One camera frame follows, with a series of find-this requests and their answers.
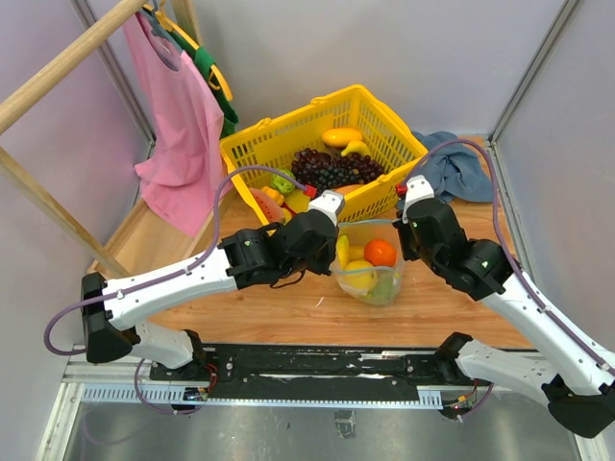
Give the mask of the yellow bell pepper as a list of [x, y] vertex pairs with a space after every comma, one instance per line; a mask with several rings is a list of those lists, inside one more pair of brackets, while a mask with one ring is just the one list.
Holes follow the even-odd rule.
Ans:
[[278, 206], [284, 203], [284, 195], [277, 189], [270, 186], [264, 186], [261, 191], [271, 198]]
[[364, 247], [351, 245], [348, 250], [348, 258], [350, 261], [364, 260]]

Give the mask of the orange fruit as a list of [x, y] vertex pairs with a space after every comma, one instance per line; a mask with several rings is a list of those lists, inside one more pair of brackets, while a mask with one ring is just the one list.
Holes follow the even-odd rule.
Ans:
[[397, 250], [387, 240], [375, 238], [370, 240], [363, 250], [364, 259], [373, 266], [394, 267], [397, 262]]

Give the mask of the large yellow lemon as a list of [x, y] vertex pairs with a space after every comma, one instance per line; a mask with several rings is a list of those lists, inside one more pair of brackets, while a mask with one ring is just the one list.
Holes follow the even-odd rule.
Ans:
[[350, 261], [343, 271], [342, 281], [353, 291], [369, 292], [378, 281], [378, 272], [366, 260]]

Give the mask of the green custard apple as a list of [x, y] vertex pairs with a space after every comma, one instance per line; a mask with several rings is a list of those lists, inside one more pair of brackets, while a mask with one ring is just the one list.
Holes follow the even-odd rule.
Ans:
[[277, 174], [273, 174], [271, 176], [270, 187], [281, 193], [283, 196], [287, 196], [296, 188], [296, 185], [293, 182], [295, 180], [295, 176], [289, 170], [281, 169], [280, 172], [283, 174], [282, 177]]

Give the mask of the clear zip top bag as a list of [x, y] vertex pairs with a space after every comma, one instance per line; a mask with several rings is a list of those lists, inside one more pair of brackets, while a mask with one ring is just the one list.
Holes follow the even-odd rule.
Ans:
[[404, 260], [390, 219], [339, 226], [332, 273], [340, 288], [362, 303], [390, 304], [402, 287]]

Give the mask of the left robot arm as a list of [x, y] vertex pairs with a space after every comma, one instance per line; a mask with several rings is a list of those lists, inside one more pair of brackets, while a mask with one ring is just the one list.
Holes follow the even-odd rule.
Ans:
[[211, 253], [141, 274], [81, 281], [86, 359], [109, 363], [128, 355], [157, 361], [192, 380], [206, 368], [198, 335], [148, 323], [151, 315], [198, 298], [254, 285], [282, 288], [287, 278], [307, 272], [328, 275], [335, 258], [337, 219], [311, 209], [288, 224], [240, 230]]

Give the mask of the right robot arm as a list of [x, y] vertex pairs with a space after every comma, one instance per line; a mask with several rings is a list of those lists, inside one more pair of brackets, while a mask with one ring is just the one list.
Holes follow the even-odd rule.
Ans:
[[452, 333], [438, 348], [437, 376], [489, 381], [544, 406], [569, 431], [594, 438], [614, 421], [614, 353], [564, 315], [502, 245], [469, 239], [453, 209], [408, 199], [393, 223], [406, 260], [422, 260], [454, 290], [507, 319], [544, 363]]

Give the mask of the yellow pear fruit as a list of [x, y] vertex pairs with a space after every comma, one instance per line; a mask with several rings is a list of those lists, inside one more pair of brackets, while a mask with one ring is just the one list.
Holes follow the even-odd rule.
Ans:
[[308, 210], [310, 197], [305, 195], [300, 189], [295, 189], [284, 197], [283, 205], [289, 209], [292, 214], [298, 214]]

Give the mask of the papaya slice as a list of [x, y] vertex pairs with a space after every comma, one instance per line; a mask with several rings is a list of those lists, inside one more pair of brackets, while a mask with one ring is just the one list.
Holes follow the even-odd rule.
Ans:
[[362, 188], [361, 184], [349, 184], [341, 187], [337, 187], [334, 192], [339, 193], [341, 195], [347, 195], [351, 192], [354, 192], [358, 189]]

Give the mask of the blue crumpled cloth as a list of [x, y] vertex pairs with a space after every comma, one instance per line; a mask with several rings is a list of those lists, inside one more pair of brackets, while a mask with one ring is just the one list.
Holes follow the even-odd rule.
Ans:
[[491, 203], [494, 197], [492, 182], [483, 171], [478, 155], [462, 143], [440, 149], [416, 169], [414, 175], [423, 175], [434, 197], [445, 203], [453, 199]]

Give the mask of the purple grape bunch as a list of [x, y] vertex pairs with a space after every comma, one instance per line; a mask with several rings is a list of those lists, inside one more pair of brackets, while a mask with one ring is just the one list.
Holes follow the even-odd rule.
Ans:
[[332, 179], [332, 157], [315, 149], [296, 152], [291, 162], [291, 173], [302, 184], [324, 187]]

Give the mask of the dark grape bunch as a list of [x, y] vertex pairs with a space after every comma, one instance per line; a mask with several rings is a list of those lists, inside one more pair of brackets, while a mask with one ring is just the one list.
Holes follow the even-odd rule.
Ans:
[[333, 190], [348, 185], [365, 185], [384, 173], [384, 168], [369, 156], [351, 153], [320, 154], [307, 170], [307, 184], [318, 191]]

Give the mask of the yellow plastic basket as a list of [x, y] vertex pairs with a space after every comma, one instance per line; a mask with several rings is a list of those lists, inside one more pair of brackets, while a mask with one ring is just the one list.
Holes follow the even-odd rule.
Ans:
[[339, 220], [371, 219], [397, 204], [396, 186], [428, 150], [406, 123], [363, 85], [350, 85], [276, 118], [264, 118], [223, 138], [220, 153], [229, 172], [252, 165], [288, 169], [296, 152], [323, 149], [322, 134], [338, 128], [360, 131], [372, 158], [384, 170], [373, 182], [346, 196]]

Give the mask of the small yellow banana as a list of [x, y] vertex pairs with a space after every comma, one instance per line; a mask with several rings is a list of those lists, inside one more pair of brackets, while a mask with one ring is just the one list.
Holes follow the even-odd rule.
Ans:
[[345, 147], [345, 149], [340, 153], [340, 155], [343, 157], [347, 157], [352, 154], [358, 154], [364, 157], [364, 156], [370, 156], [371, 151], [369, 147], [367, 146], [367, 144], [364, 143], [363, 141], [353, 140]]

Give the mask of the yellow mango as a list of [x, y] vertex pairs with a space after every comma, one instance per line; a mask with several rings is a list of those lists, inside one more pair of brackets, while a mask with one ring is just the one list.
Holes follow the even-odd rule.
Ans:
[[327, 146], [333, 148], [345, 148], [351, 142], [361, 141], [363, 136], [357, 129], [342, 127], [326, 130], [322, 133], [321, 139]]

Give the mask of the pink hanging shirt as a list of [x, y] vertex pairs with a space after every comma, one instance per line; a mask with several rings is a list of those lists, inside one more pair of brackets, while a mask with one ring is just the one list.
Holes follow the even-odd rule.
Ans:
[[194, 237], [225, 176], [223, 112], [192, 58], [155, 36], [146, 13], [127, 20], [123, 32], [157, 136], [152, 156], [135, 166], [141, 198], [165, 222]]

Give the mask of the wooden clothes rack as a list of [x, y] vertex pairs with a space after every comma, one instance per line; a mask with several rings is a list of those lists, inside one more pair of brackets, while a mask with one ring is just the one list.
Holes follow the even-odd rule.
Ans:
[[117, 277], [195, 255], [194, 237], [136, 197], [134, 163], [154, 146], [128, 85], [99, 48], [137, 10], [121, 1], [1, 104], [1, 283], [15, 288], [88, 269]]

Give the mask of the yellow clothes hanger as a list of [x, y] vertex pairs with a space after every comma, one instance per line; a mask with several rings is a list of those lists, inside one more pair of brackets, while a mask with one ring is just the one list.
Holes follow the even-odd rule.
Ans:
[[155, 18], [160, 22], [162, 28], [181, 39], [182, 44], [187, 46], [188, 50], [192, 50], [194, 54], [199, 53], [199, 57], [205, 67], [205, 80], [209, 88], [216, 94], [221, 94], [227, 102], [231, 102], [234, 99], [233, 92], [229, 83], [227, 82], [224, 74], [220, 70], [215, 59], [210, 53], [190, 34], [190, 32], [196, 32], [196, 26], [194, 22], [188, 22], [190, 26], [187, 32], [182, 28], [177, 21], [170, 17], [165, 11], [166, 1], [161, 0], [158, 2], [158, 11], [155, 12]]

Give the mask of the green clothes hanger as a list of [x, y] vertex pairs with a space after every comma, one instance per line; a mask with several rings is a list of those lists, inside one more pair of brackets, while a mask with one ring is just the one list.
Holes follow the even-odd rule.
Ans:
[[238, 124], [238, 115], [231, 105], [233, 100], [232, 91], [225, 80], [222, 72], [218, 68], [215, 59], [209, 52], [197, 41], [184, 31], [178, 24], [173, 22], [168, 16], [159, 9], [154, 12], [154, 6], [145, 6], [143, 12], [151, 18], [156, 18], [161, 21], [161, 26], [175, 42], [187, 52], [192, 58], [197, 70], [205, 79], [209, 86], [219, 108], [221, 108], [224, 116], [223, 128], [220, 134], [221, 138], [225, 138], [235, 133], [235, 127]]

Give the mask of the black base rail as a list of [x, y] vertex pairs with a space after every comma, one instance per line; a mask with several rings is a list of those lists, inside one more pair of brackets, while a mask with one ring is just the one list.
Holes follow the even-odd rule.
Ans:
[[215, 375], [215, 399], [299, 404], [417, 402], [421, 386], [474, 385], [434, 348], [209, 343], [203, 349], [204, 367], [155, 365], [149, 378], [196, 384]]

